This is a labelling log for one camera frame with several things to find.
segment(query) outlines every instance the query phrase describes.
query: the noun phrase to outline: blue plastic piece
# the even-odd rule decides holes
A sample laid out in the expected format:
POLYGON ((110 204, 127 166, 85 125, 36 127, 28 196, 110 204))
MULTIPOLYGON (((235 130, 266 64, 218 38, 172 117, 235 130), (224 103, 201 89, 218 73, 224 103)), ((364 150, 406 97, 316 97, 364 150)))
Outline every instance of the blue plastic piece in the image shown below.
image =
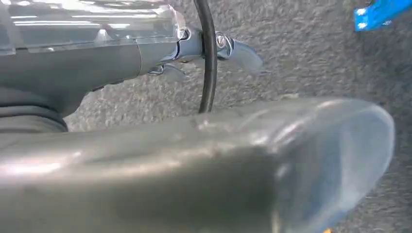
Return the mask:
POLYGON ((372 31, 389 25, 392 19, 412 7, 412 0, 376 0, 365 8, 355 9, 355 30, 372 31))

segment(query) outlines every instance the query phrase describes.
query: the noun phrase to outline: power cord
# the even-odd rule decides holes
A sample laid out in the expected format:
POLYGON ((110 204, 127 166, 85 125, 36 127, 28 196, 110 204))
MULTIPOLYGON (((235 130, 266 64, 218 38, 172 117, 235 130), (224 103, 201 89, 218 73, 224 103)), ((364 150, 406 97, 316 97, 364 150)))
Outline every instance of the power cord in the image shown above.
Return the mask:
POLYGON ((217 45, 213 16, 207 0, 193 0, 200 18, 205 50, 205 80, 199 113, 212 111, 217 82, 217 45))

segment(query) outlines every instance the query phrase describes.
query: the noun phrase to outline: gray plastic housing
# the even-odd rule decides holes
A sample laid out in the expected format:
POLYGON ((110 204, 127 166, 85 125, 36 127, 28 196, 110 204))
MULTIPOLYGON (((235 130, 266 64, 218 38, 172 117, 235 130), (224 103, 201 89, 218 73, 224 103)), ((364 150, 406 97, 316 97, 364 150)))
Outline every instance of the gray plastic housing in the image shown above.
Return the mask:
POLYGON ((68 116, 88 92, 175 57, 183 26, 157 0, 2 0, 0 107, 68 116))
POLYGON ((375 186, 395 138, 382 108, 336 98, 59 130, 0 134, 2 233, 320 233, 375 186))

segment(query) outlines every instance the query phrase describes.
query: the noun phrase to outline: carpeted floor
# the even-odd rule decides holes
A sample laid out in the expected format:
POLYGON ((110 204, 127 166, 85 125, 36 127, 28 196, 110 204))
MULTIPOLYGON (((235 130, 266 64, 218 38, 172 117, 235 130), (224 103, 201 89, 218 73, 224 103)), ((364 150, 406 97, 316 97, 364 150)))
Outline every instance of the carpeted floor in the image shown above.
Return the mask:
MULTIPOLYGON (((191 0, 169 0, 197 25, 191 0)), ((396 157, 339 233, 412 232, 412 12, 378 32, 354 33, 360 0, 210 0, 217 29, 256 48, 265 72, 221 65, 215 109, 255 101, 345 96, 382 105, 395 118, 396 157)), ((197 112, 202 70, 187 78, 140 77, 87 96, 66 120, 74 131, 142 124, 197 112)))

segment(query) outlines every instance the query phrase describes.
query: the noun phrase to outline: transparent plastic nozzle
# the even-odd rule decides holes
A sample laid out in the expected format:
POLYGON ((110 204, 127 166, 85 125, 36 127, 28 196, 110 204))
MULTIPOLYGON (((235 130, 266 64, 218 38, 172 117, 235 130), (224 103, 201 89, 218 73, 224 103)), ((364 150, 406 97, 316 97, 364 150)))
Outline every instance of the transparent plastic nozzle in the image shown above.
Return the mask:
POLYGON ((156 0, 1 0, 0 55, 177 42, 184 19, 156 0))

